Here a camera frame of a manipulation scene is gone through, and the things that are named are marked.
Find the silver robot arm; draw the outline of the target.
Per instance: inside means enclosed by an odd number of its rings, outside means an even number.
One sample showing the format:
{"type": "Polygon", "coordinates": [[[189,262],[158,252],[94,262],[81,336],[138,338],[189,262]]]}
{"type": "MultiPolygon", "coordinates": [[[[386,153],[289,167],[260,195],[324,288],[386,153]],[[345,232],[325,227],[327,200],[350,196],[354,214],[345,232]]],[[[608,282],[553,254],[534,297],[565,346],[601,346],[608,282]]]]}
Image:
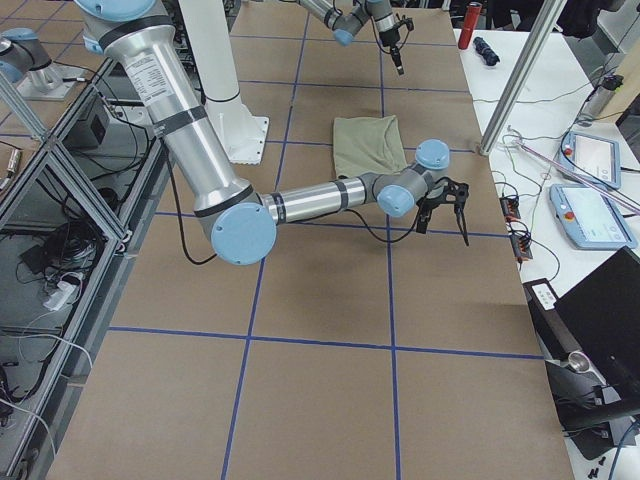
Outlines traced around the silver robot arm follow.
{"type": "Polygon", "coordinates": [[[396,14],[390,1],[355,1],[348,13],[335,1],[299,0],[295,4],[320,20],[342,46],[351,44],[360,30],[371,24],[379,50],[391,58],[398,75],[405,73],[401,57],[405,40],[401,39],[400,30],[405,27],[410,33],[414,23],[412,18],[396,14]]]}
{"type": "Polygon", "coordinates": [[[117,62],[142,100],[157,136],[175,156],[195,196],[194,213],[215,254],[234,265],[266,257],[277,227],[375,202],[391,217],[418,206],[429,222],[453,182],[439,140],[396,174],[365,173],[285,192],[258,194],[236,175],[174,50],[175,29],[159,1],[80,1],[88,48],[117,62]]]}

